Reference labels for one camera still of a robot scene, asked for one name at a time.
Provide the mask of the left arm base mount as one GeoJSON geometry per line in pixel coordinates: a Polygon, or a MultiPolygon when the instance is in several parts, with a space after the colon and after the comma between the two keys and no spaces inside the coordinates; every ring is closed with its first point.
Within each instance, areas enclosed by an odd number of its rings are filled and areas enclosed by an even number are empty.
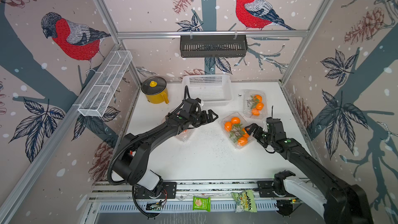
{"type": "Polygon", "coordinates": [[[135,199],[175,199],[177,183],[175,181],[160,181],[153,190],[144,186],[135,186],[132,195],[135,199]]]}

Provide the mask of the clear clamshell oranges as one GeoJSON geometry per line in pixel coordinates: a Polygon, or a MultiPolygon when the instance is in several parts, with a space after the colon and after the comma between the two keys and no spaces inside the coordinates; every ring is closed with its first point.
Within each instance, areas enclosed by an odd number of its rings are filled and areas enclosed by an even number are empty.
{"type": "Polygon", "coordinates": [[[170,139],[177,139],[182,142],[188,141],[188,139],[192,136],[194,130],[190,129],[189,125],[186,125],[186,119],[180,116],[180,110],[173,113],[168,113],[162,120],[161,124],[167,122],[173,124],[173,136],[169,135],[170,139]]]}

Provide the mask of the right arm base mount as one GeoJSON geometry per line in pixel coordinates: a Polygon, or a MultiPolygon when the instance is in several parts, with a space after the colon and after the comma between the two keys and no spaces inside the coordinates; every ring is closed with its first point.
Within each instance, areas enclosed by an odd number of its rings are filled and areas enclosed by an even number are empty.
{"type": "Polygon", "coordinates": [[[286,194],[277,194],[274,191],[273,180],[259,180],[257,181],[260,198],[295,198],[294,195],[286,193],[286,194]]]}

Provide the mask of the clear clamshell three oranges branch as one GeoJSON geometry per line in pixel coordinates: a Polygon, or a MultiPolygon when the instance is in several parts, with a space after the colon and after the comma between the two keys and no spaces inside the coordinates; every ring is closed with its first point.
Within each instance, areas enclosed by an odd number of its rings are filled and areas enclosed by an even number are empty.
{"type": "Polygon", "coordinates": [[[243,93],[243,114],[247,118],[264,119],[267,117],[267,99],[263,91],[258,90],[244,90],[243,93]],[[264,104],[263,110],[260,111],[260,116],[253,116],[251,110],[258,104],[253,100],[254,95],[262,96],[262,103],[264,104]]]}

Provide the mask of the clear clamshell four oranges branch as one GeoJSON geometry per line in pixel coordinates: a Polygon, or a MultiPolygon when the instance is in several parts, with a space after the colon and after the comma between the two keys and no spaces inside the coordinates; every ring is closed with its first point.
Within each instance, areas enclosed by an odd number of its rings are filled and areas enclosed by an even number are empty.
{"type": "Polygon", "coordinates": [[[240,113],[234,112],[221,119],[219,123],[235,149],[242,149],[255,141],[255,138],[246,132],[245,127],[249,126],[249,123],[240,113]]]}

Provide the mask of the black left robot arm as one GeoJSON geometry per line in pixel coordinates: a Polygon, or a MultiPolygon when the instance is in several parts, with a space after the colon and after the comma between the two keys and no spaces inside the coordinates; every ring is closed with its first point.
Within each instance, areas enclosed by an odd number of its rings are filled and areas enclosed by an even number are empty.
{"type": "Polygon", "coordinates": [[[165,122],[137,136],[127,134],[121,141],[107,169],[111,185],[129,184],[144,188],[146,194],[156,198],[162,194],[163,179],[148,169],[150,153],[168,139],[188,129],[199,128],[214,122],[218,115],[212,110],[202,110],[201,100],[185,99],[165,116],[165,122]]]}

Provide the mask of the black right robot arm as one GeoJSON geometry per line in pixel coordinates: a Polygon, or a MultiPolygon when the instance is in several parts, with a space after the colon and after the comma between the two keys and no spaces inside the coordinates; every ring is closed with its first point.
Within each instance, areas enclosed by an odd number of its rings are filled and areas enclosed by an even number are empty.
{"type": "Polygon", "coordinates": [[[358,185],[338,178],[314,159],[303,146],[288,138],[280,119],[268,117],[266,129],[253,123],[245,127],[263,148],[272,147],[285,160],[294,164],[312,182],[300,180],[294,173],[275,174],[276,195],[292,194],[317,212],[327,224],[372,224],[368,197],[358,185]]]}

